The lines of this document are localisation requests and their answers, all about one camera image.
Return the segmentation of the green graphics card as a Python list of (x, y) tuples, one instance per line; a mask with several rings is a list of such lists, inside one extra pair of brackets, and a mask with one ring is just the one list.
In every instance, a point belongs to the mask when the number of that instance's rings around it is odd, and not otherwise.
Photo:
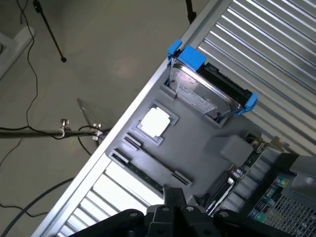
[(198, 201), (208, 215), (212, 216), (220, 209), (239, 212), (266, 177), (278, 155), (289, 147), (277, 136), (266, 142), (248, 135), (246, 142), (253, 151), (244, 164), (241, 167), (232, 165), (223, 171)]

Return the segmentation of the silver CPU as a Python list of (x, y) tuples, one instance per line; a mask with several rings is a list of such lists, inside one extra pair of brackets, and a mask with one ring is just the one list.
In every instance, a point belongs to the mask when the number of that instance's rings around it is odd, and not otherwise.
[(150, 108), (140, 122), (140, 129), (152, 138), (160, 137), (170, 124), (170, 115), (159, 107)]

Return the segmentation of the silver pole clamp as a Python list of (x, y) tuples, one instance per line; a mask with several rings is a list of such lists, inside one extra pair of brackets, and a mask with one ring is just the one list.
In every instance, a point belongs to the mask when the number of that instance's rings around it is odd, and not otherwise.
[(69, 128), (70, 121), (68, 119), (62, 118), (60, 119), (61, 127), (59, 128), (59, 131), (61, 132), (61, 135), (59, 138), (65, 138), (67, 135), (67, 132), (71, 129)]
[(98, 124), (98, 123), (94, 123), (92, 128), (91, 128), (91, 131), (94, 132), (94, 135), (92, 136), (92, 140), (94, 141), (99, 141), (99, 139), (101, 138), (103, 132), (101, 130), (101, 127), (102, 125), (101, 124)]

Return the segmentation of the clear acrylic plate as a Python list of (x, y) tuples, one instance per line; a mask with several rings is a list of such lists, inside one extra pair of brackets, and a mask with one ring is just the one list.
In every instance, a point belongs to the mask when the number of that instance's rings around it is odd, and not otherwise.
[(80, 98), (77, 98), (76, 101), (87, 125), (102, 130), (111, 129), (113, 127), (106, 109)]

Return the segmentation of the silver hard disk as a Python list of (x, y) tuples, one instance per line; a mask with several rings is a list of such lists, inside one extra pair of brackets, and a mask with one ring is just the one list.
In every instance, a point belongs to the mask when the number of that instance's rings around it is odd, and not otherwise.
[(210, 63), (195, 72), (177, 58), (172, 59), (168, 85), (177, 98), (217, 122), (244, 109), (252, 95)]

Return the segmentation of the black metal pole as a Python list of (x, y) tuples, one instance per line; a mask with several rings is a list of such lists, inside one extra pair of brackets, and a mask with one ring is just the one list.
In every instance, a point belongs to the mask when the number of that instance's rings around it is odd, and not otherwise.
[[(78, 130), (70, 130), (67, 132), (65, 138), (70, 137), (87, 137), (93, 136), (94, 132), (91, 131), (92, 126), (83, 126), (80, 127)], [(103, 134), (106, 135), (110, 132), (111, 129), (102, 130)], [(0, 139), (22, 139), (22, 138), (41, 138), (41, 137), (51, 137), (55, 140), (61, 140), (59, 138), (61, 132), (58, 130), (37, 130), (31, 128), (29, 126), (22, 127), (22, 128), (2, 128), (0, 127)]]

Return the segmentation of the black tripod leg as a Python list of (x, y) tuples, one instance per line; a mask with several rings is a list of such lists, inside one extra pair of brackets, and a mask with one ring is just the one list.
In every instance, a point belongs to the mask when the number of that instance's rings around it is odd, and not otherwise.
[(189, 23), (192, 24), (197, 16), (197, 13), (193, 11), (192, 0), (185, 0), (185, 2), (186, 2), (186, 9), (187, 9), (187, 18), (188, 18)]
[(34, 6), (35, 11), (42, 17), (42, 19), (43, 19), (43, 21), (44, 21), (44, 23), (46, 25), (46, 28), (47, 28), (47, 30), (48, 30), (48, 32), (49, 32), (54, 44), (55, 44), (55, 47), (57, 48), (57, 51), (58, 51), (58, 53), (60, 55), (60, 58), (61, 58), (61, 61), (63, 63), (66, 63), (67, 62), (67, 58), (63, 55), (63, 53), (62, 53), (62, 51), (61, 51), (61, 49), (60, 49), (60, 47), (58, 45), (58, 42), (57, 42), (57, 40), (55, 38), (55, 35), (54, 35), (50, 25), (49, 25), (48, 20), (47, 20), (45, 14), (43, 12), (43, 8), (42, 8), (41, 3), (39, 2), (39, 0), (33, 0), (33, 6)]

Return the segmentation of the white desk foot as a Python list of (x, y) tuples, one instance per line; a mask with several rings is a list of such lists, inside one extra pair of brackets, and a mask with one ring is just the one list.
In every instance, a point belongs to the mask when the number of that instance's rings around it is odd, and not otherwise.
[(10, 38), (0, 32), (0, 79), (20, 56), (35, 35), (35, 30), (32, 27), (28, 29), (27, 26), (22, 28), (14, 38)]

